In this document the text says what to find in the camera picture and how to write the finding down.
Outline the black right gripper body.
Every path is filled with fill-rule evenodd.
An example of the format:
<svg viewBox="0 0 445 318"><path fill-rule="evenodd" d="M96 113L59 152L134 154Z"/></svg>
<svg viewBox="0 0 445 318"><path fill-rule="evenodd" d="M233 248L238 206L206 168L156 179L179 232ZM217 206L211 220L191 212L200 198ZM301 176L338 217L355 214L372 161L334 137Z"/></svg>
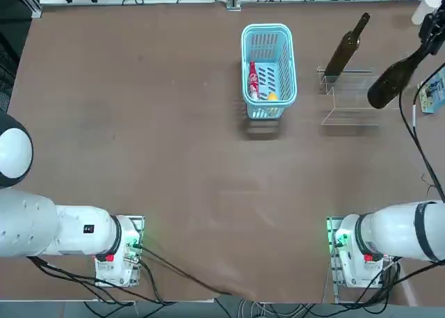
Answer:
<svg viewBox="0 0 445 318"><path fill-rule="evenodd" d="M444 32L444 9L440 8L436 10L431 17L432 32L441 33Z"/></svg>

